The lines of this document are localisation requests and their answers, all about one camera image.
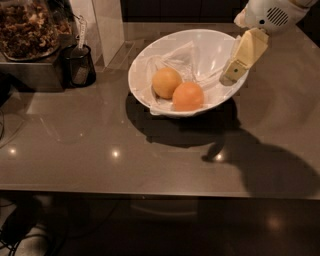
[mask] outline dried food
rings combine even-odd
[[[0,47],[12,60],[47,56],[59,46],[47,6],[39,0],[24,5],[0,5]]]

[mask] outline white object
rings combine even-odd
[[[231,85],[237,82],[267,50],[268,39],[269,36],[261,29],[247,30],[234,45],[231,58],[221,75],[221,83]]]
[[[317,0],[250,0],[235,18],[239,27],[261,28],[277,34],[299,22]]]
[[[215,108],[231,98],[248,76],[247,71],[232,86],[224,86],[219,81],[234,41],[230,35],[208,29],[185,30],[165,36],[150,44],[133,61],[128,77],[130,91],[153,115],[189,117]],[[171,101],[157,99],[150,70],[154,72],[164,64],[175,65],[173,67],[184,81],[193,79],[202,86],[205,102],[201,109],[178,112],[173,110]]]

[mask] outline white bowl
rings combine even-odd
[[[197,76],[201,76],[222,70],[230,58],[234,41],[235,38],[230,35],[208,29],[185,30],[164,36],[146,47],[133,61],[128,76],[130,91],[140,103],[150,109],[150,113],[153,115],[173,118],[189,117],[215,108],[231,98],[241,88],[248,72],[232,86],[224,86],[216,79],[204,90],[205,102],[202,108],[195,111],[179,112],[174,111],[172,107],[168,108],[167,101],[163,101],[164,106],[161,105],[161,101],[158,105],[153,104],[152,97],[155,94],[152,92],[150,77],[148,78],[150,82],[141,82],[140,79],[146,76],[146,67],[141,65],[141,60],[151,56],[163,56],[192,42],[197,52],[196,61],[193,62],[193,72]],[[143,96],[142,91],[147,91],[149,97]]]

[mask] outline black container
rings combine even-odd
[[[83,45],[85,53],[73,57],[71,53],[77,45],[70,45],[60,52],[64,83],[67,87],[85,87],[96,81],[96,72],[91,58],[91,48]]]

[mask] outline floor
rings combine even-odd
[[[0,256],[320,255],[318,201],[106,199],[94,195],[39,198],[42,209],[37,224],[16,251],[4,247]],[[3,198],[0,202],[3,238],[4,222],[17,206]],[[32,219],[32,215],[23,219]]]

